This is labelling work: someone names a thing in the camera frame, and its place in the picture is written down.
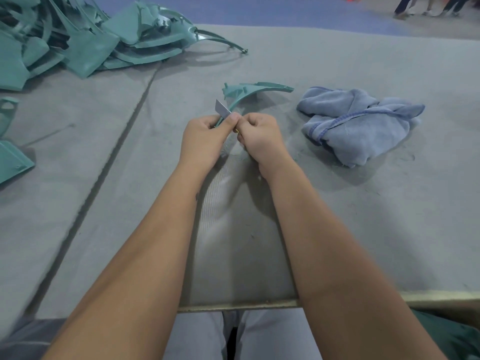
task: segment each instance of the pile of teal plastic parts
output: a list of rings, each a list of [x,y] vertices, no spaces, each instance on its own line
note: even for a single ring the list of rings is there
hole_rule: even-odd
[[[16,98],[0,99],[0,184],[35,165],[15,145],[1,139],[14,119],[17,107]]]
[[[201,40],[248,52],[179,12],[140,0],[112,17],[94,0],[0,0],[0,89],[20,91],[58,63],[87,78],[166,60]]]

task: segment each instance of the gray table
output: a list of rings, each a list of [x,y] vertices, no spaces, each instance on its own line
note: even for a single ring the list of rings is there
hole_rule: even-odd
[[[249,48],[199,43],[167,62],[42,302],[67,316],[147,212],[174,169],[186,122],[213,112],[223,83],[295,87],[242,104],[277,117],[285,143],[327,204],[401,291],[480,290],[477,41],[323,29],[209,26]],[[300,132],[313,85],[362,88],[427,108],[398,147],[348,169]],[[207,178],[181,297],[184,309],[295,304],[267,185],[235,142]]]
[[[15,96],[5,139],[36,167],[0,187],[0,338],[68,239],[158,65],[80,79],[56,68]]]

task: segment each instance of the towel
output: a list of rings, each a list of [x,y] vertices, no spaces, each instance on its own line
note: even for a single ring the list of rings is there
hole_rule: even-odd
[[[315,143],[333,151],[342,164],[363,166],[395,147],[419,124],[423,104],[397,97],[378,101],[364,90],[330,90],[311,87],[297,105],[314,115],[302,132]]]

